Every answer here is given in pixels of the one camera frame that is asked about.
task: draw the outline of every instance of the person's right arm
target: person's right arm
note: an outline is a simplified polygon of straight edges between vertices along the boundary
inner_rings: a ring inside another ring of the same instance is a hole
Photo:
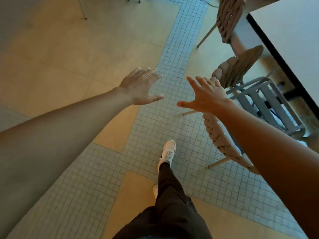
[[[219,81],[188,81],[195,100],[177,105],[213,113],[240,143],[260,174],[309,238],[319,238],[319,154],[228,99]]]

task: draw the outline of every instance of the white table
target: white table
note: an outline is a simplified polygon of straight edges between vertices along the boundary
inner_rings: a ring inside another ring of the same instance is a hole
[[[319,0],[280,0],[247,20],[319,118]]]

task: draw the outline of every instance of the white sneaker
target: white sneaker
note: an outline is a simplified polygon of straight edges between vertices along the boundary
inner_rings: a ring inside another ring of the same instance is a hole
[[[163,147],[163,153],[161,158],[159,159],[159,164],[157,165],[157,170],[160,172],[160,165],[163,162],[168,163],[170,166],[172,164],[172,160],[176,150],[176,143],[174,140],[167,141]]]
[[[154,187],[153,187],[153,193],[154,193],[155,199],[157,198],[158,189],[159,189],[159,186],[158,186],[158,185],[154,185]]]

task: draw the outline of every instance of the black pants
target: black pants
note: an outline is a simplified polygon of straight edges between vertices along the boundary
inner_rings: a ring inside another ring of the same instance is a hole
[[[169,164],[159,171],[155,206],[146,208],[113,239],[137,239],[152,235],[158,238],[212,239],[203,218],[174,176]]]

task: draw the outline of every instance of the forearm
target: forearm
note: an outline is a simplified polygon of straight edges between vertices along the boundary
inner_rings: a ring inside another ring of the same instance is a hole
[[[319,213],[319,155],[233,101],[214,113],[308,236],[318,233],[313,222]]]
[[[0,238],[130,104],[123,89],[115,88],[0,133]]]

